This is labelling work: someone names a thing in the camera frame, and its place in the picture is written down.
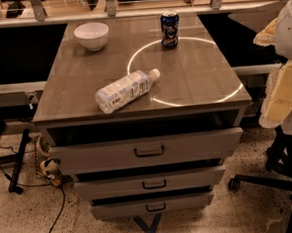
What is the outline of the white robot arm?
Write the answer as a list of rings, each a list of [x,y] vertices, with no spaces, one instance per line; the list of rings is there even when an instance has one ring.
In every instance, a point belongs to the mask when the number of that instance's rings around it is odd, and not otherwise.
[[[259,124],[264,128],[281,126],[292,135],[292,0],[255,36],[253,43],[274,46],[276,53],[286,58],[285,65],[268,75]]]

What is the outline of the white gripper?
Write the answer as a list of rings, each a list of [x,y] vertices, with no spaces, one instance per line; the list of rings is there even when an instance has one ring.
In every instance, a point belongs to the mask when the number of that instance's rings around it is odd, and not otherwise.
[[[275,45],[276,52],[289,59],[285,66],[274,69],[268,75],[266,97],[261,105],[260,126],[276,128],[292,111],[292,0],[288,0],[277,19],[256,34],[253,43]]]

